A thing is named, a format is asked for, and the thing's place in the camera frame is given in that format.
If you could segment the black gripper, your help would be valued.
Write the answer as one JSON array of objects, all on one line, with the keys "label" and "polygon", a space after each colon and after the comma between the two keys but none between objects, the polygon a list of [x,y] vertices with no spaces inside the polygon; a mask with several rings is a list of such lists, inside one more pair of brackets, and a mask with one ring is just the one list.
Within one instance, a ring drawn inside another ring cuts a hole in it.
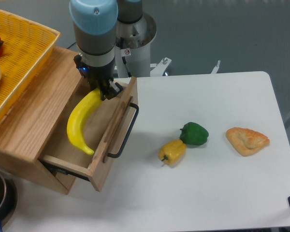
[{"label": "black gripper", "polygon": [[101,91],[101,100],[112,99],[123,91],[123,86],[113,80],[115,59],[106,65],[90,66],[82,61],[81,55],[73,58],[76,68],[82,77],[89,83],[90,90],[98,88]]}]

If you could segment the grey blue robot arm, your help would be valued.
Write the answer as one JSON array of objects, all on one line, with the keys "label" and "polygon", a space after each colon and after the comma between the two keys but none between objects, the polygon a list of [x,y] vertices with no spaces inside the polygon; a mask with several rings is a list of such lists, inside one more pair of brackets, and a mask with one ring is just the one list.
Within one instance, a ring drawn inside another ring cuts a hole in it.
[{"label": "grey blue robot arm", "polygon": [[135,23],[143,15],[140,0],[72,0],[69,4],[79,54],[76,68],[101,100],[116,97],[123,87],[114,83],[116,24]]}]

